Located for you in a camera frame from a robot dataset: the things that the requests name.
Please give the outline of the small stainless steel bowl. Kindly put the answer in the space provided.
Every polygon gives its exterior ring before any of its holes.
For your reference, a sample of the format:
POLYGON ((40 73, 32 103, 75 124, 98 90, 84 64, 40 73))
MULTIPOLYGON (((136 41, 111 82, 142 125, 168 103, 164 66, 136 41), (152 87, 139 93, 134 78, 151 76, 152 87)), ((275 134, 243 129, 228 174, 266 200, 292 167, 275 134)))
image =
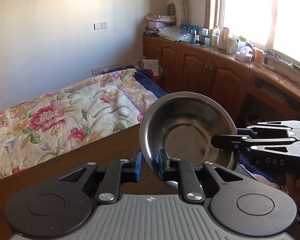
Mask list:
POLYGON ((159 177, 158 155, 164 149, 170 158, 199 166, 209 161, 230 170, 239 154, 212 146, 216 134, 236 135, 236 126, 226 110, 214 100, 193 92, 162 96, 145 112, 140 123, 141 152, 149 169, 159 177))

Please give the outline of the wooden sideboard cabinet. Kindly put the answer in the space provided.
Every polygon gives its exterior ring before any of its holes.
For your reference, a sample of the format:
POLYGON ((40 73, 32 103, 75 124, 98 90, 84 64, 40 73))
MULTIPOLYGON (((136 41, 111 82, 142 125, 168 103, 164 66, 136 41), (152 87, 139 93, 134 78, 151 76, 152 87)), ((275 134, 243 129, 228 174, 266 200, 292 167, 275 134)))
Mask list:
POLYGON ((300 121, 300 85, 269 66, 236 60, 213 47, 143 36, 143 56, 158 60, 161 88, 190 91, 220 104, 238 128, 263 121, 300 121))

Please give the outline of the tissue box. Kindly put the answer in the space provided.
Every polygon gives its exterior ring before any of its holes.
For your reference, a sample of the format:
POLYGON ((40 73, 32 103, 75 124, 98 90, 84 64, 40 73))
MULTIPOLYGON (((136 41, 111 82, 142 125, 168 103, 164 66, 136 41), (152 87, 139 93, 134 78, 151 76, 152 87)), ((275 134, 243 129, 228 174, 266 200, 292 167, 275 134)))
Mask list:
POLYGON ((241 62, 251 62, 253 58, 253 50, 249 46, 244 46, 235 53, 235 59, 241 62))

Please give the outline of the pink bottle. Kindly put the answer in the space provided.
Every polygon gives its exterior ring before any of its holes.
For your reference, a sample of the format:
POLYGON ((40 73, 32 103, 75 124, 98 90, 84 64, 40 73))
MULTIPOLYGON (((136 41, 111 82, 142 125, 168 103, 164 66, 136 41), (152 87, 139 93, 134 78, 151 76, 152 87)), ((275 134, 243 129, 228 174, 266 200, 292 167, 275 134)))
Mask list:
POLYGON ((221 34, 219 36, 219 44, 218 44, 219 49, 226 50, 229 34, 230 34, 230 29, 227 27, 223 27, 221 34))

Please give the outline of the floral bed blanket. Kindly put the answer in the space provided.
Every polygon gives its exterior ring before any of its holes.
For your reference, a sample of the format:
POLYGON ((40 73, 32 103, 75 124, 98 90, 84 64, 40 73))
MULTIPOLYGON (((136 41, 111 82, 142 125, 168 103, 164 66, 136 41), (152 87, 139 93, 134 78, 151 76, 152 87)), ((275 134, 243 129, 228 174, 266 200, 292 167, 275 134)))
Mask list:
POLYGON ((0 180, 139 124, 163 95, 150 71, 125 68, 0 111, 0 180))

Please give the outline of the white paper bag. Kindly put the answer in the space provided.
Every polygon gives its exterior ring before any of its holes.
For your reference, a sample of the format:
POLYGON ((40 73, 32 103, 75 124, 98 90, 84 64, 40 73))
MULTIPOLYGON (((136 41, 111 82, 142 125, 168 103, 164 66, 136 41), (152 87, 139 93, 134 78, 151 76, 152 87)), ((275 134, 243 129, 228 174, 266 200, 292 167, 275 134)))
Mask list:
POLYGON ((157 59, 141 59, 139 62, 139 67, 147 70, 151 70, 155 77, 159 77, 162 75, 162 67, 159 64, 159 60, 157 59))

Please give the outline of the clear plastic bag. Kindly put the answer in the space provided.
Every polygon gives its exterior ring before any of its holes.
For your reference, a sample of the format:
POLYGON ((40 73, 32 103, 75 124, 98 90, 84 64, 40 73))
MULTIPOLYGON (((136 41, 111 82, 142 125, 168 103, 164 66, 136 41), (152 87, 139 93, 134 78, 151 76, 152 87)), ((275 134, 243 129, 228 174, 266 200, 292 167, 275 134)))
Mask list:
POLYGON ((158 32, 160 38, 167 39, 172 42, 189 42, 190 34, 184 29, 180 29, 176 26, 171 26, 162 29, 158 32))

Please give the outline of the floral storage box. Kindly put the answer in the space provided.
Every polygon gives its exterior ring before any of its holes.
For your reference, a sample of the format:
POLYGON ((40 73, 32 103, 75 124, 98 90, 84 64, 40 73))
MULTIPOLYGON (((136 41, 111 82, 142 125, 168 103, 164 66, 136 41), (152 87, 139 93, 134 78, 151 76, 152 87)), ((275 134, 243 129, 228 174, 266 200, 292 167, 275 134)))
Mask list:
POLYGON ((158 15, 155 13, 148 13, 145 19, 150 29, 162 30, 174 26, 177 22, 176 16, 158 15))

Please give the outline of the patterned curtain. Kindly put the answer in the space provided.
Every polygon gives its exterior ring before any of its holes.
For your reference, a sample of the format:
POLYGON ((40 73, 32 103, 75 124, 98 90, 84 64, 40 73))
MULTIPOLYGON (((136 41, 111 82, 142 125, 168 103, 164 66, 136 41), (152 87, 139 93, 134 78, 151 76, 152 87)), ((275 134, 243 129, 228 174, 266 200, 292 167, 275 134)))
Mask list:
POLYGON ((186 1, 185 0, 174 0, 177 26, 181 27, 182 24, 188 24, 186 1))

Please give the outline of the wall socket strip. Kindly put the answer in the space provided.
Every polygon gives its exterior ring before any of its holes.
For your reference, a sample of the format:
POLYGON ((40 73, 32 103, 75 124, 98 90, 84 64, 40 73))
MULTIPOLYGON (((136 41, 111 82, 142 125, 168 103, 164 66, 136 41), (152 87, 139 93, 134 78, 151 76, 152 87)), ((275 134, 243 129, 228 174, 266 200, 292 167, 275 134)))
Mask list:
POLYGON ((129 69, 129 68, 135 68, 135 66, 134 65, 124 66, 124 65, 118 63, 118 64, 111 64, 111 65, 103 66, 103 67, 96 67, 96 68, 93 68, 91 70, 91 72, 92 72, 92 76, 95 76, 95 75, 105 74, 105 73, 109 73, 109 72, 115 72, 115 71, 129 69))

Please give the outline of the white wall switch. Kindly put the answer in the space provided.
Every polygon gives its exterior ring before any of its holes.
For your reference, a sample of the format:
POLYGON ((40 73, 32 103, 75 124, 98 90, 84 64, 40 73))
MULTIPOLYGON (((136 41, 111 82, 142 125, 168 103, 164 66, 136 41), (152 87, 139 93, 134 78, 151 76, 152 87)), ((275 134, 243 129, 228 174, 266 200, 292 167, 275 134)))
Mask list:
POLYGON ((94 23, 94 30, 107 29, 107 28, 108 28, 108 22, 94 23))

